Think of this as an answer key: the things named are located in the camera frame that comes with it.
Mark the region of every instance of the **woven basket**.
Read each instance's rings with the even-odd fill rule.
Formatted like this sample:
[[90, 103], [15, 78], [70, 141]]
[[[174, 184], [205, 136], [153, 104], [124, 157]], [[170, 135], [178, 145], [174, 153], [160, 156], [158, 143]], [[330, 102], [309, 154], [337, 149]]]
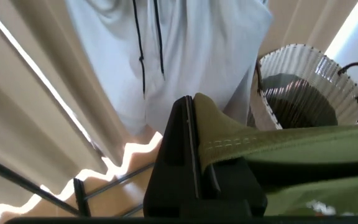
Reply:
[[291, 44], [259, 60], [252, 80], [249, 125], [268, 131], [358, 124], [358, 86], [321, 51]]

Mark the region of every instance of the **black drawstring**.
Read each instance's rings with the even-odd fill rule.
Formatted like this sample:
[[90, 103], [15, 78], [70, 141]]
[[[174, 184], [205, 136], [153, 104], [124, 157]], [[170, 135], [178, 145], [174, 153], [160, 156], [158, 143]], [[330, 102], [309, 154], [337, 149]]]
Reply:
[[160, 66], [161, 66], [161, 73], [164, 77], [164, 62], [162, 59], [162, 38], [161, 38], [161, 28], [160, 28], [160, 16], [158, 15], [158, 6], [157, 0], [154, 0], [154, 12], [155, 12], [155, 20], [157, 23], [157, 32], [158, 32], [158, 43], [160, 44]]
[[[143, 97], [145, 97], [146, 92], [146, 84], [145, 84], [145, 72], [144, 72], [144, 63], [143, 63], [143, 48], [142, 48], [142, 39], [140, 38], [140, 29], [139, 29], [139, 21], [137, 18], [137, 9], [136, 9], [136, 1], [132, 0], [134, 5], [134, 14], [135, 14], [135, 22], [136, 22], [136, 31], [137, 31], [137, 40], [139, 41], [139, 50], [140, 50], [140, 57], [139, 61], [142, 64], [142, 79], [143, 79]], [[155, 11], [155, 20], [157, 23], [157, 32], [158, 32], [158, 44], [160, 46], [160, 66], [161, 66], [161, 73], [164, 76], [164, 63], [162, 58], [162, 38], [161, 38], [161, 28], [160, 28], [160, 16], [158, 15], [158, 6], [157, 0], [154, 0], [154, 11]]]
[[139, 61], [142, 64], [142, 79], [143, 79], [143, 97], [146, 92], [146, 84], [145, 84], [145, 75], [144, 75], [144, 64], [143, 64], [143, 49], [142, 49], [142, 39], [140, 38], [140, 30], [139, 30], [139, 21], [137, 20], [137, 10], [136, 10], [136, 1], [132, 0], [134, 5], [134, 12], [135, 12], [135, 22], [136, 22], [136, 31], [137, 31], [137, 40], [139, 41], [139, 50], [140, 50], [140, 57]]

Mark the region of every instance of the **wooden floor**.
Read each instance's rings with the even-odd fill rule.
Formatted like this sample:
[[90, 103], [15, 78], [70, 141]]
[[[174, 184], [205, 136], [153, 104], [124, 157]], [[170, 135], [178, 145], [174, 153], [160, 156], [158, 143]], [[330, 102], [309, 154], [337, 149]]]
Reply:
[[[157, 157], [158, 149], [149, 153], [135, 153], [132, 155], [131, 163], [127, 173], [154, 162]], [[143, 197], [149, 183], [153, 168], [149, 168], [140, 174], [116, 185], [107, 191], [90, 198], [88, 200], [89, 208], [93, 217], [112, 217], [122, 215], [126, 211], [138, 206], [143, 201]], [[89, 177], [85, 180], [85, 190], [90, 192], [101, 187], [107, 182], [97, 178]], [[71, 206], [77, 208], [75, 196], [72, 195], [66, 200]], [[41, 200], [31, 211], [26, 214], [18, 215], [15, 213], [4, 212], [0, 218], [0, 223], [4, 223], [15, 217], [73, 217], [74, 215], [62, 210], [56, 205]], [[143, 217], [143, 211], [140, 210], [132, 215], [133, 217]]]

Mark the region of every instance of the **white garment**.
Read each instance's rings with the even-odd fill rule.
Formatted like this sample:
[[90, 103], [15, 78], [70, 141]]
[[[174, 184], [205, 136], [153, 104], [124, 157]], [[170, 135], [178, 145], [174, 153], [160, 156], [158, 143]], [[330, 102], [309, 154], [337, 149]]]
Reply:
[[136, 1], [145, 98], [132, 1], [66, 2], [95, 74], [130, 133], [142, 133], [147, 124], [163, 133], [172, 104], [197, 92], [245, 123], [258, 49], [272, 21], [261, 0], [158, 0], [165, 80], [153, 1]]

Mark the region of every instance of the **green garment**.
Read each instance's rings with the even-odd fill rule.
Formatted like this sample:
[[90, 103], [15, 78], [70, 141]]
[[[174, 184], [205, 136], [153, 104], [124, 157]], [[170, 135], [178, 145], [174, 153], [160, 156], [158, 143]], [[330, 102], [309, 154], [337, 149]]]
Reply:
[[[358, 162], [358, 125], [258, 131], [227, 117], [205, 95], [196, 94], [194, 103], [203, 171], [241, 156], [282, 164]], [[294, 185], [267, 196], [265, 215], [358, 214], [358, 177]]]

